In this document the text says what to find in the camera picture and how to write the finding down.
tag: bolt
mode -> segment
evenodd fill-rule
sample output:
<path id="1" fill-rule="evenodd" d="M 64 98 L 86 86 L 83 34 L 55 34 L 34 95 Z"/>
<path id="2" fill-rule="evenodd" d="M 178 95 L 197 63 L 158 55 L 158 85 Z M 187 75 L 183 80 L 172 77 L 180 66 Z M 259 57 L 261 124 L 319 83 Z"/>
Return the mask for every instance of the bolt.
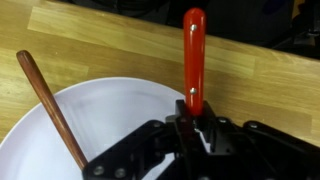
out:
<path id="1" fill-rule="evenodd" d="M 153 124 L 153 127 L 160 127 L 161 126 L 161 124 L 159 123 L 159 122 L 155 122 L 154 124 Z"/>
<path id="2" fill-rule="evenodd" d="M 118 179 L 120 178 L 124 178 L 126 177 L 126 170 L 123 168 L 118 168 L 115 172 L 114 172 L 114 176 Z"/>
<path id="3" fill-rule="evenodd" d="M 102 166 L 97 166 L 96 168 L 94 168 L 93 170 L 93 174 L 96 176 L 100 176 L 104 173 L 104 168 Z"/>
<path id="4" fill-rule="evenodd" d="M 197 94 L 197 89 L 196 88 L 191 88 L 190 89 L 191 94 Z"/>
<path id="5" fill-rule="evenodd" d="M 249 126 L 252 127 L 252 128 L 258 128 L 258 125 L 256 123 L 250 123 Z"/>
<path id="6" fill-rule="evenodd" d="M 191 30 L 191 31 L 195 31 L 196 29 L 197 29 L 197 25 L 192 24 L 192 25 L 190 26 L 190 30 Z"/>
<path id="7" fill-rule="evenodd" d="M 131 160 L 131 162 L 134 161 L 134 155 L 133 154 L 130 155 L 130 160 Z"/>
<path id="8" fill-rule="evenodd" d="M 226 123 L 227 120 L 226 120 L 226 119 L 219 119 L 219 122 L 221 122 L 221 123 Z"/>
<path id="9" fill-rule="evenodd" d="M 198 128 L 194 128 L 194 131 L 195 131 L 196 133 L 201 133 L 200 129 L 198 129 Z"/>
<path id="10" fill-rule="evenodd" d="M 154 153 L 154 155 L 156 155 L 157 157 L 161 157 L 161 153 L 160 152 L 156 152 L 156 153 Z"/>
<path id="11" fill-rule="evenodd" d="M 198 178 L 198 180 L 210 180 L 210 178 L 207 176 L 201 176 Z"/>

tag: wooden table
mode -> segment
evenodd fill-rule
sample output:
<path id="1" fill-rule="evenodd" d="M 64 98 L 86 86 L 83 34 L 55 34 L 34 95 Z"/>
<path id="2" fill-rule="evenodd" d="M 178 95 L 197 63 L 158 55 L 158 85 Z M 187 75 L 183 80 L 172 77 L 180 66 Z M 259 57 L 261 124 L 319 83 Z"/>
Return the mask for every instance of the wooden table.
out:
<path id="1" fill-rule="evenodd" d="M 183 92 L 182 30 L 43 0 L 0 1 L 0 141 L 39 100 L 15 57 L 53 92 L 114 76 Z M 260 120 L 320 146 L 320 62 L 207 36 L 205 99 L 237 124 Z"/>

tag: wooden stick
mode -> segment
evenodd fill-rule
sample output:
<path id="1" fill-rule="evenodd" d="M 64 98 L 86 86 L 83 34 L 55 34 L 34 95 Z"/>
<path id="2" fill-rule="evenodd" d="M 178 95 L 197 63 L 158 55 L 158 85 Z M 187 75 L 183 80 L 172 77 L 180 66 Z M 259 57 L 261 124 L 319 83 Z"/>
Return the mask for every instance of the wooden stick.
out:
<path id="1" fill-rule="evenodd" d="M 74 138 L 37 64 L 35 63 L 30 53 L 25 50 L 19 51 L 17 53 L 17 58 L 33 89 L 37 93 L 53 124 L 58 130 L 61 138 L 63 139 L 73 158 L 82 170 L 88 162 L 83 152 L 81 151 L 76 139 Z"/>

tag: red rubber grip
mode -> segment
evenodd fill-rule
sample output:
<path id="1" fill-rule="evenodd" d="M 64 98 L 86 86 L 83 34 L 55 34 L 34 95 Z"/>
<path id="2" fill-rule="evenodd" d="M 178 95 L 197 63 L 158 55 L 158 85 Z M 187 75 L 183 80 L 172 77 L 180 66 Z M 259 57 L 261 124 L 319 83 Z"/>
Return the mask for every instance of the red rubber grip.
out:
<path id="1" fill-rule="evenodd" d="M 190 9 L 184 16 L 185 96 L 194 116 L 201 115 L 203 108 L 205 22 L 205 13 L 199 8 Z"/>

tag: black metal frame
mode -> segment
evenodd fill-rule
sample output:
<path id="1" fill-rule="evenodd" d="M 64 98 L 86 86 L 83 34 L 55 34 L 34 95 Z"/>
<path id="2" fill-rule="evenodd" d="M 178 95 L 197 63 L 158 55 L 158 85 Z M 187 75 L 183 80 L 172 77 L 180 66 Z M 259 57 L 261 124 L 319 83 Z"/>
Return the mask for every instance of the black metal frame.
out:
<path id="1" fill-rule="evenodd" d="M 163 123 L 150 120 L 91 161 L 85 180 L 142 179 L 165 154 L 175 160 L 157 178 L 281 179 L 320 178 L 320 149 L 257 121 L 243 127 L 216 117 L 207 102 L 192 117 L 183 100 Z M 208 153 L 201 139 L 211 145 Z"/>

